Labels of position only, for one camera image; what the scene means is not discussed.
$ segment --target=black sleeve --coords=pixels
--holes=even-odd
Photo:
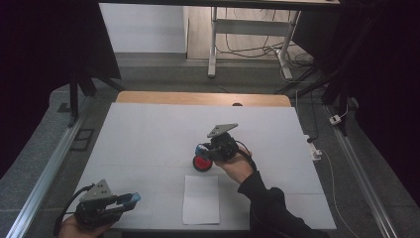
[[[238,192],[251,201],[250,227],[253,237],[329,237],[324,232],[311,229],[303,219],[291,214],[286,209],[284,192],[277,187],[266,189],[260,172],[245,179]]]

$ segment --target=metal bracket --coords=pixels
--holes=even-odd
[[[108,183],[105,179],[101,180],[95,186],[90,188],[82,197],[80,201],[95,200],[99,198],[106,198],[112,196],[111,188],[109,188]]]
[[[207,138],[217,137],[222,135],[223,133],[230,131],[238,126],[238,123],[234,124],[224,124],[224,125],[216,125],[214,129],[207,135]]]

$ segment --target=blue part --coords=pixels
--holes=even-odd
[[[208,151],[209,150],[203,144],[198,144],[198,146],[195,148],[195,155],[203,159],[207,159],[204,154]]]
[[[139,196],[139,194],[137,192],[133,193],[131,201],[138,202],[138,201],[140,201],[140,199],[142,199],[142,198]]]

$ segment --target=hand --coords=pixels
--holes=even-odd
[[[244,148],[240,148],[240,150],[248,153]],[[214,164],[222,168],[231,179],[239,184],[254,172],[248,160],[239,153],[227,162],[217,161]]]
[[[113,224],[104,225],[94,230],[86,230],[81,227],[74,215],[69,216],[61,223],[59,238],[96,238],[105,231],[109,230]]]

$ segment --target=white table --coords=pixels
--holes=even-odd
[[[77,189],[106,179],[114,194],[142,200],[113,227],[139,230],[247,230],[250,202],[217,167],[197,172],[197,144],[216,124],[253,151],[266,187],[285,192],[287,208],[312,228],[335,229],[324,191],[291,107],[113,103]],[[218,176],[220,224],[182,224],[184,176]],[[78,200],[69,211],[75,209]]]

